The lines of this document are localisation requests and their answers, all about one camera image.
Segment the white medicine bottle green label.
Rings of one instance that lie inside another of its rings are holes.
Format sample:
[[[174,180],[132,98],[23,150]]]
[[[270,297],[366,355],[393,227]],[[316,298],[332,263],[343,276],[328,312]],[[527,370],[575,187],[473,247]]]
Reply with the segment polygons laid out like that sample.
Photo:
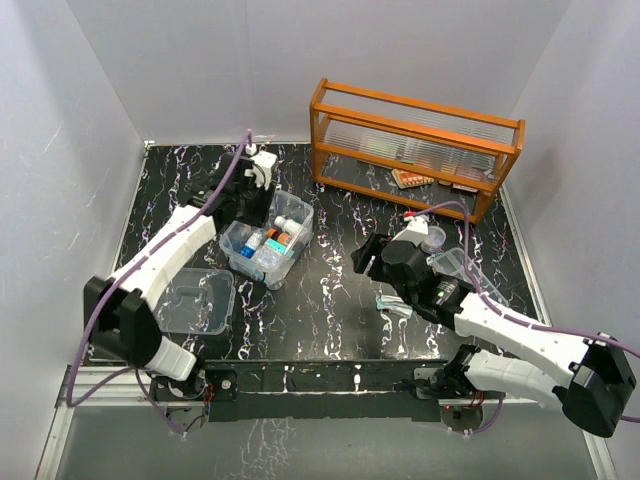
[[[279,230],[291,236],[297,235],[302,229],[302,225],[300,223],[284,216],[277,216],[274,220],[274,224]]]

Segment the brown bottle orange cap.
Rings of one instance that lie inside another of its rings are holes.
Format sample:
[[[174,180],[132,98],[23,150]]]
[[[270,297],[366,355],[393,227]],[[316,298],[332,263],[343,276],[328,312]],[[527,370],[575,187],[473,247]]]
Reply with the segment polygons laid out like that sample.
[[[268,230],[267,239],[282,247],[288,247],[292,243],[292,237],[288,233],[275,228]]]

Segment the blue white bandage roll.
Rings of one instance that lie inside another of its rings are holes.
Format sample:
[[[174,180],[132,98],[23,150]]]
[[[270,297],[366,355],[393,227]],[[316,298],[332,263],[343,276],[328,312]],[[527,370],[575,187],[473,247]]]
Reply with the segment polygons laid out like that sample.
[[[263,242],[264,235],[261,231],[254,232],[245,242],[240,250],[240,254],[251,259]]]

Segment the clear plastic medicine box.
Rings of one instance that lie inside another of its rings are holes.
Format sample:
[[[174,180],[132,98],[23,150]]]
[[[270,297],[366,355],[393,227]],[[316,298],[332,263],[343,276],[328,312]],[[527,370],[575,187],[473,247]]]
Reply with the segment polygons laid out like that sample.
[[[234,221],[219,247],[229,267],[278,290],[313,235],[314,209],[299,197],[277,190],[263,227]]]

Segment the blue header plastic packet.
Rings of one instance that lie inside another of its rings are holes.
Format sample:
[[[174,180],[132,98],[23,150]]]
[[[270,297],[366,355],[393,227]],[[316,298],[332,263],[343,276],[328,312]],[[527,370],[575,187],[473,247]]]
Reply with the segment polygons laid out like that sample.
[[[276,268],[284,258],[287,247],[273,239],[267,239],[256,251],[253,260],[262,269]]]

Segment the clear compartment organizer tray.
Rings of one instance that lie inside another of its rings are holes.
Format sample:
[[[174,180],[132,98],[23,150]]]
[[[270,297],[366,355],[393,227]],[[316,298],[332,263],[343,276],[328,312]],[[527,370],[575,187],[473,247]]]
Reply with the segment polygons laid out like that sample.
[[[464,270],[464,261],[464,251],[461,248],[456,247],[433,254],[427,260],[427,263],[438,273],[453,276],[459,280],[471,283],[469,276]],[[507,299],[499,292],[497,287],[478,268],[477,265],[472,266],[472,272],[482,290],[487,292],[493,301],[498,302],[505,307],[509,306]]]

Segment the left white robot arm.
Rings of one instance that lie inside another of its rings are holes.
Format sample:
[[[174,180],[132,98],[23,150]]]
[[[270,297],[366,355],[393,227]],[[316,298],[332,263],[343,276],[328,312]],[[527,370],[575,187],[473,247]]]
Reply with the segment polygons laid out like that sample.
[[[276,161],[276,155],[251,148],[223,155],[218,169],[190,185],[188,200],[127,264],[106,278],[92,277],[83,290],[87,343],[171,379],[186,399],[200,396],[207,376],[196,368],[197,356],[161,332],[154,310],[176,274],[219,231],[235,221],[266,223]]]

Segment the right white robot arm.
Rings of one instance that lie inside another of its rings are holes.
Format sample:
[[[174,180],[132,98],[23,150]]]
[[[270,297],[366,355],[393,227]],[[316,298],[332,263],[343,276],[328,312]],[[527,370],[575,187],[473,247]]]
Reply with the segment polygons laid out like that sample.
[[[495,355],[463,345],[420,389],[466,397],[494,391],[558,408],[582,430],[610,438],[622,421],[637,380],[632,348],[603,333],[547,326],[493,301],[473,281],[435,271],[411,241],[372,234],[351,254],[353,269],[390,285],[422,319],[461,337],[506,351]]]

